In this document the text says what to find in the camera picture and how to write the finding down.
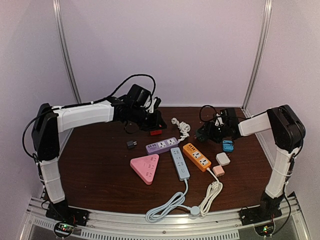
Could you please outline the blue plug adapter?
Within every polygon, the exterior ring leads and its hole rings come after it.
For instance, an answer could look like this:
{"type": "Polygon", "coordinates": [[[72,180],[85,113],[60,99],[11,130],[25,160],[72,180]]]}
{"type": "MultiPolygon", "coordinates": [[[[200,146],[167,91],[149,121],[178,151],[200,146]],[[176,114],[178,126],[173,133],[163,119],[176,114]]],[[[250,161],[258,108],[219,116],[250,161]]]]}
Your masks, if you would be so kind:
{"type": "Polygon", "coordinates": [[[223,140],[222,150],[226,153],[231,153],[234,151],[234,141],[233,140],[223,140]]]}

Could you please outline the white cube plug adapter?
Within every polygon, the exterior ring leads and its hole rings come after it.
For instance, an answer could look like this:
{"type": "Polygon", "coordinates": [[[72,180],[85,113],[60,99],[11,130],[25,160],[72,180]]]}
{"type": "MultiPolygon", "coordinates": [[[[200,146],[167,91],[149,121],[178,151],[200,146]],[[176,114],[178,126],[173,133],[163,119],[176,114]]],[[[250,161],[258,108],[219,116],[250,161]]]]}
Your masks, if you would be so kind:
{"type": "Polygon", "coordinates": [[[216,155],[216,160],[218,164],[221,166],[226,166],[231,162],[231,160],[229,159],[228,155],[225,152],[218,153],[216,155]]]}

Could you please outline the red cube socket adapter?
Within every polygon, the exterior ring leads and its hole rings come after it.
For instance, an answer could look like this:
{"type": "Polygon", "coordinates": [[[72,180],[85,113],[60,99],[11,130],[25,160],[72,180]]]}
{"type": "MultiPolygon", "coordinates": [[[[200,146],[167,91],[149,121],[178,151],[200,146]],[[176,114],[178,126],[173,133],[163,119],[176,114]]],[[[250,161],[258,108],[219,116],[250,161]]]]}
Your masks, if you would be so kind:
{"type": "Polygon", "coordinates": [[[158,135],[161,135],[163,133],[163,131],[161,129],[158,129],[158,130],[152,130],[149,132],[149,134],[151,136],[158,136],[158,135]]]}

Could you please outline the small grey plug adapter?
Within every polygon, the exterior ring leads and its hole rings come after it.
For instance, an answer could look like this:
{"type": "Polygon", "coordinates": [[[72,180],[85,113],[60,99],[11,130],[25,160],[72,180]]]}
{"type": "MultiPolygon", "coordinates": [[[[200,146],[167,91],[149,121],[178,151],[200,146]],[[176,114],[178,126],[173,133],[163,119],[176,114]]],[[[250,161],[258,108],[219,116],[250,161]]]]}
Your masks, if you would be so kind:
{"type": "Polygon", "coordinates": [[[134,140],[127,141],[126,145],[129,150],[134,149],[137,145],[137,141],[134,141],[134,140]]]}

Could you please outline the light pink usb charger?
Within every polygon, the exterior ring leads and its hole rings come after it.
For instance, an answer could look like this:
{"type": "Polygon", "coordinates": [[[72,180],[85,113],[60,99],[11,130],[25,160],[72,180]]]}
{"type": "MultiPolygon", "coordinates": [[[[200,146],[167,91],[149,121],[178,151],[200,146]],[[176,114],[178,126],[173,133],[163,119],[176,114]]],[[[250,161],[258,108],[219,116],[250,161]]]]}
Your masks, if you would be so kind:
{"type": "Polygon", "coordinates": [[[218,178],[225,174],[225,171],[221,165],[216,165],[212,168],[214,175],[218,178]]]}

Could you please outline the purple power strip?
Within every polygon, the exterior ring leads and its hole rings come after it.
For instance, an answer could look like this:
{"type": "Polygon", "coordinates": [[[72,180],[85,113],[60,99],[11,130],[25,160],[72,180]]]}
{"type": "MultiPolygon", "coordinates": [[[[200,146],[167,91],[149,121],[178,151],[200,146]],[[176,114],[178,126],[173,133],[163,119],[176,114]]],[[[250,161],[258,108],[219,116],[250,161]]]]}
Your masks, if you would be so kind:
{"type": "Polygon", "coordinates": [[[147,155],[162,154],[170,151],[171,148],[176,148],[179,141],[175,137],[151,143],[145,146],[147,155]]]}

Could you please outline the light blue power strip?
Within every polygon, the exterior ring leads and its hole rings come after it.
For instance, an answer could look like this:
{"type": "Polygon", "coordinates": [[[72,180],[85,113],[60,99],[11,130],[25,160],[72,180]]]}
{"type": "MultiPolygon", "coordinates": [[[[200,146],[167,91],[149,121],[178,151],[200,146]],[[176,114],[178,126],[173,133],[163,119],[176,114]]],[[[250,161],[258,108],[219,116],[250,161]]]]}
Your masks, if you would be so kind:
{"type": "Polygon", "coordinates": [[[178,175],[179,180],[189,180],[190,173],[183,157],[183,154],[179,147],[173,147],[170,149],[171,157],[178,175]]]}

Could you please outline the dark green cube adapter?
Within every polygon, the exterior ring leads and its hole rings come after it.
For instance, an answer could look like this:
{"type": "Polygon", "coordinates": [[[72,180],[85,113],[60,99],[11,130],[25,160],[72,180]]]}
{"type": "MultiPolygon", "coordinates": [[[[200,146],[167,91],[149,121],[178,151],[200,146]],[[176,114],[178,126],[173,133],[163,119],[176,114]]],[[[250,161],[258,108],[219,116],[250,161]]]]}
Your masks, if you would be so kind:
{"type": "Polygon", "coordinates": [[[204,143],[209,139],[209,137],[202,128],[198,128],[195,131],[194,139],[199,141],[200,143],[204,143]]]}

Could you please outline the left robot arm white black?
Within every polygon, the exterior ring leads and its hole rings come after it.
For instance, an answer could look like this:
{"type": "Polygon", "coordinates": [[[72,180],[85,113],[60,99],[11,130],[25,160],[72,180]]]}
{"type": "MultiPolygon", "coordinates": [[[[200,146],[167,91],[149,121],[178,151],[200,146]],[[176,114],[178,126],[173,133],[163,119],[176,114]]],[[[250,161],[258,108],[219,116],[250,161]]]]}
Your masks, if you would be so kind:
{"type": "Polygon", "coordinates": [[[159,97],[149,90],[134,84],[127,94],[86,103],[51,106],[44,103],[37,116],[27,126],[32,127],[31,138],[34,153],[27,153],[38,167],[38,172],[49,199],[49,211],[61,222],[72,218],[62,187],[59,172],[59,134],[70,129],[97,123],[132,122],[141,131],[151,132],[167,128],[158,110],[159,97]]]}

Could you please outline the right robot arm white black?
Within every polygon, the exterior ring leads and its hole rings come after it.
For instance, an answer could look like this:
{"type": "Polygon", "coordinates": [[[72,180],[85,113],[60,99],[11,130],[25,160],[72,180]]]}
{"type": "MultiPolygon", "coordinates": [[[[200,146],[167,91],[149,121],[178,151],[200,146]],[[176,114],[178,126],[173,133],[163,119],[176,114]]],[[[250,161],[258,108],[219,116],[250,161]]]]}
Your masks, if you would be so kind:
{"type": "Polygon", "coordinates": [[[256,216],[261,221],[274,215],[286,196],[286,184],[291,178],[295,159],[303,148],[306,136],[305,126],[300,119],[287,104],[269,108],[249,118],[237,116],[234,108],[225,108],[215,112],[211,119],[203,120],[203,125],[195,132],[198,141],[211,140],[219,144],[225,138],[237,140],[267,130],[272,131],[276,157],[269,182],[256,210],[256,216]]]}

